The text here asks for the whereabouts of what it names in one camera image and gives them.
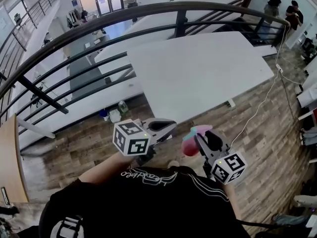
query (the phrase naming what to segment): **wooden table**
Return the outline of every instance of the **wooden table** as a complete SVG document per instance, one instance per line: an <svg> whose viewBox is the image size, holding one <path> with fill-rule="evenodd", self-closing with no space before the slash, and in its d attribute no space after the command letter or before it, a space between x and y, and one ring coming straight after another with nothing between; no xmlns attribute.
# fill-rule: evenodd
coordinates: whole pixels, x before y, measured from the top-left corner
<svg viewBox="0 0 317 238"><path fill-rule="evenodd" d="M177 123L210 110L274 76L239 32L197 34L128 50L156 118Z"/></svg>
<svg viewBox="0 0 317 238"><path fill-rule="evenodd" d="M10 203L27 203L18 138L18 121L13 115L0 127L0 188L5 187Z"/></svg>

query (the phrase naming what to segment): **trash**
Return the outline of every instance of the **trash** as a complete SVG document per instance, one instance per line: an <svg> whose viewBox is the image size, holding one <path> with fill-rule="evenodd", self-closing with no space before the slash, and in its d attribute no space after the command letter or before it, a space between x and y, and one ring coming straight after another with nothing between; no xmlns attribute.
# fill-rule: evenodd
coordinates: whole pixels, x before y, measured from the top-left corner
<svg viewBox="0 0 317 238"><path fill-rule="evenodd" d="M114 109L110 111L110 120L112 123L121 121L121 114L118 109Z"/></svg>
<svg viewBox="0 0 317 238"><path fill-rule="evenodd" d="M129 111L128 106L125 104L124 101L119 102L119 110L124 114Z"/></svg>
<svg viewBox="0 0 317 238"><path fill-rule="evenodd" d="M103 118L105 119L105 121L108 121L108 119L109 119L109 112L108 112L108 110L106 110L106 109L100 110L100 111L99 111L99 115L100 115L101 117L103 117Z"/></svg>

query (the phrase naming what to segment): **electrical outlet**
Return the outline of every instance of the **electrical outlet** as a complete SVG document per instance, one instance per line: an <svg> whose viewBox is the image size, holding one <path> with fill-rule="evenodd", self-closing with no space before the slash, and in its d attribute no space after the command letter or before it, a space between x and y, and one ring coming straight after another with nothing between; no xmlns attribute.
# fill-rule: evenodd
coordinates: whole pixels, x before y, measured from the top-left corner
<svg viewBox="0 0 317 238"><path fill-rule="evenodd" d="M279 66L278 63L277 63L275 66L276 66L276 68L277 68L281 73L283 73L283 70L282 70L281 66Z"/></svg>

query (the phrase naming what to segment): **white cube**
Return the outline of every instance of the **white cube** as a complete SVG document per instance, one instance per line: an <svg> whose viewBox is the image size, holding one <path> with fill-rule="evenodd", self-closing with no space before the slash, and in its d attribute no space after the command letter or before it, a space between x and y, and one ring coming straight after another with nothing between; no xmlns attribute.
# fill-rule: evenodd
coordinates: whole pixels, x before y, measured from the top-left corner
<svg viewBox="0 0 317 238"><path fill-rule="evenodd" d="M112 142L124 156L147 154L150 141L151 136L131 119L114 124Z"/></svg>
<svg viewBox="0 0 317 238"><path fill-rule="evenodd" d="M247 166L242 154L235 152L217 159L213 164L211 173L218 181L227 184L238 179Z"/></svg>

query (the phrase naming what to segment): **white table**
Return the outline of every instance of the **white table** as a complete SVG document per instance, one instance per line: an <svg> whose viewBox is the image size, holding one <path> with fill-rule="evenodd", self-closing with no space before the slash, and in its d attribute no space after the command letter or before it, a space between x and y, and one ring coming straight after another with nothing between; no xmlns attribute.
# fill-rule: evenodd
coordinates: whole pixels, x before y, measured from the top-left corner
<svg viewBox="0 0 317 238"><path fill-rule="evenodd" d="M274 76L239 32L207 33L128 50L156 118L193 118Z"/></svg>

